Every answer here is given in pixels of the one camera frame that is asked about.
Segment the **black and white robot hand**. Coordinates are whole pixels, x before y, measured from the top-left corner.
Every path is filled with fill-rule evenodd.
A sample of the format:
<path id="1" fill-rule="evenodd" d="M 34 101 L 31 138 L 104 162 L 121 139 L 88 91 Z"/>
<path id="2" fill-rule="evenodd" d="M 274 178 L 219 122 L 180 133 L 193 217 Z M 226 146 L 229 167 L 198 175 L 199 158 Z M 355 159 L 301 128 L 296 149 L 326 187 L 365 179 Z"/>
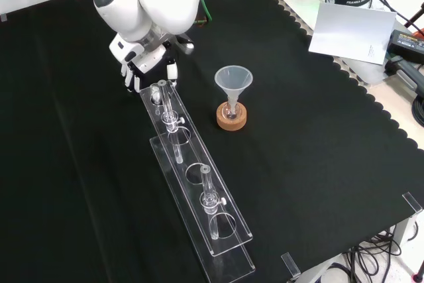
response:
<path id="1" fill-rule="evenodd" d="M 120 34 L 116 34 L 109 45 L 109 50 L 115 59 L 121 63 L 121 76 L 129 92 L 139 93 L 145 75 L 153 70 L 161 61 L 166 61 L 167 79 L 176 85 L 178 67 L 174 58 L 168 54 L 172 44 L 177 41 L 176 36 L 168 37 L 162 44 L 148 51 L 137 42 L 127 42 Z"/>

